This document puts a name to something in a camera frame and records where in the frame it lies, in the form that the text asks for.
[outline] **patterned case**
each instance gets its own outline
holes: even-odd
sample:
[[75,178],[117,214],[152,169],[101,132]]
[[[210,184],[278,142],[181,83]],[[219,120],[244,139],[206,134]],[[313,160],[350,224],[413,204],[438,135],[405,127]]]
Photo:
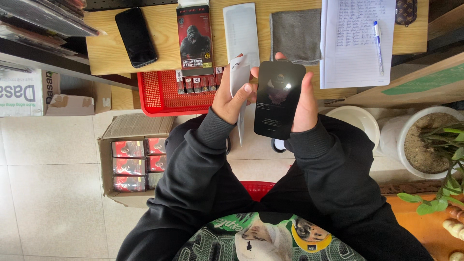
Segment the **patterned case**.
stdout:
[[408,27],[417,18],[417,0],[396,0],[395,23]]

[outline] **potted plant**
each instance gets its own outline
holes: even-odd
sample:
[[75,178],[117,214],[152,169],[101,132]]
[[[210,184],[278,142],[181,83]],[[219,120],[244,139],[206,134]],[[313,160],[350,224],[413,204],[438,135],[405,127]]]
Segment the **potted plant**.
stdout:
[[[451,138],[448,132],[442,129],[462,121],[464,121],[464,115],[457,110],[442,106],[430,107],[413,115],[384,120],[377,151],[400,161],[409,172],[419,177],[426,179],[448,177],[448,172],[454,164],[450,166],[450,161],[443,155],[440,148],[448,149],[451,147],[443,144],[440,144],[443,146],[435,147],[436,141],[431,137]],[[425,138],[424,135],[432,132],[432,129],[438,130],[430,137]]]
[[[420,202],[421,204],[416,209],[419,215],[443,211],[448,206],[449,201],[464,206],[464,203],[451,197],[451,195],[462,194],[464,187],[464,121],[452,120],[451,123],[434,129],[424,127],[420,130],[418,138],[426,144],[428,152],[434,153],[437,158],[448,162],[445,178],[432,201],[424,200],[419,195],[407,193],[399,193],[398,197],[407,202]],[[461,184],[453,177],[454,170],[463,177]]]

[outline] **red stool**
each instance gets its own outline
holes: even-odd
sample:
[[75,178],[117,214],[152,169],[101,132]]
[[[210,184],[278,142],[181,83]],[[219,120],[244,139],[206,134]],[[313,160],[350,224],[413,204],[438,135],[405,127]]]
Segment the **red stool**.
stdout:
[[240,181],[254,201],[261,201],[275,183],[264,181]]

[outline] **sweatshirt cuff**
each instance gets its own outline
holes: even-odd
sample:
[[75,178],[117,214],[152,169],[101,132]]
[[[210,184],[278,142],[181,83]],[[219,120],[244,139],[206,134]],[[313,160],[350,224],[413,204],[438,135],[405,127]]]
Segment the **sweatshirt cuff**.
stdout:
[[226,148],[226,139],[235,125],[219,118],[209,107],[208,114],[196,131],[196,138],[211,149],[224,149]]
[[316,158],[326,154],[335,144],[330,135],[317,119],[316,126],[304,132],[292,132],[288,140],[293,147],[293,153],[299,158]]

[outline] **soil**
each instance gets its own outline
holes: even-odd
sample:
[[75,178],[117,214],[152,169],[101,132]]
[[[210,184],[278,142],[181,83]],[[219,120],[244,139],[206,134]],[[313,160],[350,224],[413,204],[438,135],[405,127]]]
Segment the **soil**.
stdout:
[[433,147],[428,146],[419,134],[421,129],[438,128],[453,122],[458,122],[458,120],[447,113],[437,112],[423,116],[411,126],[406,134],[405,155],[415,169],[424,173],[437,174],[449,168],[448,160],[437,155]]

